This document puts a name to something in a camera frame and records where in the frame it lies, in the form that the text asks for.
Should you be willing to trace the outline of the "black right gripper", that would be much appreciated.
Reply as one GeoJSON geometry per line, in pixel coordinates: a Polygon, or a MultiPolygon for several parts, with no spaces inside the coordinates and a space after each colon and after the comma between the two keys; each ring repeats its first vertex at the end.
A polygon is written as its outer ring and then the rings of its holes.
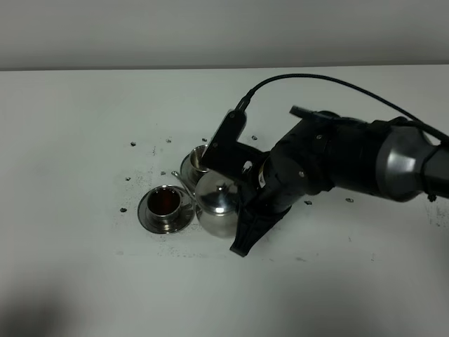
{"type": "Polygon", "coordinates": [[[244,204],[239,207],[230,251],[247,256],[253,246],[306,195],[309,173],[302,156],[292,150],[264,152],[250,170],[244,204]]]}

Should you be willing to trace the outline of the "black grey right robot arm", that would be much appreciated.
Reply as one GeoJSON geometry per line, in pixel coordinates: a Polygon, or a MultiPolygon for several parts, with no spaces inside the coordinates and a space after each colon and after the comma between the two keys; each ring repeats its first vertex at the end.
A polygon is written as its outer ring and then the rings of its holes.
{"type": "Polygon", "coordinates": [[[334,187],[397,202],[422,193],[430,201],[448,197],[448,137],[432,127],[297,106],[290,114],[301,120],[256,165],[254,193],[241,196],[241,212],[274,216],[334,187]]]}

